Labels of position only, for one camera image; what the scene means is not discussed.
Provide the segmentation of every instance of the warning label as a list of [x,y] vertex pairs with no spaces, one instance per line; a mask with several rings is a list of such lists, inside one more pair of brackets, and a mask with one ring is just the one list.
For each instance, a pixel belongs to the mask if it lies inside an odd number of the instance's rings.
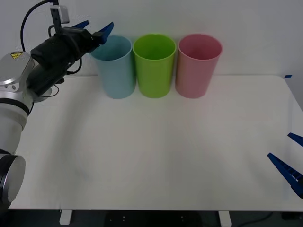
[[16,59],[17,57],[19,57],[23,52],[15,52],[15,53],[11,53],[10,55],[12,56],[13,59]]

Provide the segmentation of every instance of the black cable on floor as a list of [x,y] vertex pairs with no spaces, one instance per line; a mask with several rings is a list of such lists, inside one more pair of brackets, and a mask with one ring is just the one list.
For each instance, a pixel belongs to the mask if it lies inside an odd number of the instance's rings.
[[270,212],[264,218],[257,219],[257,220],[254,220],[254,221],[244,222],[244,223],[238,225],[238,227],[243,227],[243,226],[246,226],[246,225],[250,225],[250,224],[257,223],[257,222],[265,221],[265,220],[269,219],[272,215],[273,215],[273,212]]

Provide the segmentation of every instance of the cup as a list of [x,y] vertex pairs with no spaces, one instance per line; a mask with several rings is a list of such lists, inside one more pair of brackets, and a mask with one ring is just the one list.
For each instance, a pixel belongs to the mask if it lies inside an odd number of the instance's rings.
[[133,47],[136,72],[141,93],[149,98],[161,98],[169,90],[177,46],[165,35],[140,37]]
[[132,42],[123,36],[111,35],[107,42],[95,49],[93,56],[97,63],[102,85],[111,98],[130,96],[136,86]]
[[205,95],[222,53],[220,42],[210,35],[193,34],[178,44],[176,90],[186,98]]

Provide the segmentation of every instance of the white wall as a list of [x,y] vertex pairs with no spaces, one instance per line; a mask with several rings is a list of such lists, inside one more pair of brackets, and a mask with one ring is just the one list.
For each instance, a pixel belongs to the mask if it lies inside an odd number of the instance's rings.
[[[19,30],[38,0],[1,0],[0,57],[20,50]],[[203,32],[224,47],[216,74],[300,74],[303,70],[302,0],[61,0],[71,25],[88,19],[90,31],[114,21],[114,34],[131,38],[164,33],[176,39]],[[48,6],[25,28],[27,50],[47,38]],[[80,74],[95,74],[89,57]]]

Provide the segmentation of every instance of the pink cup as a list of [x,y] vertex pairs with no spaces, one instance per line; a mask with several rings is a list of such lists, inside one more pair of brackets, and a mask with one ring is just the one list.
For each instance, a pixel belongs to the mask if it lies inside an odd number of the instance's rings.
[[220,42],[204,34],[188,35],[180,40],[176,90],[186,98],[205,95],[222,53]]

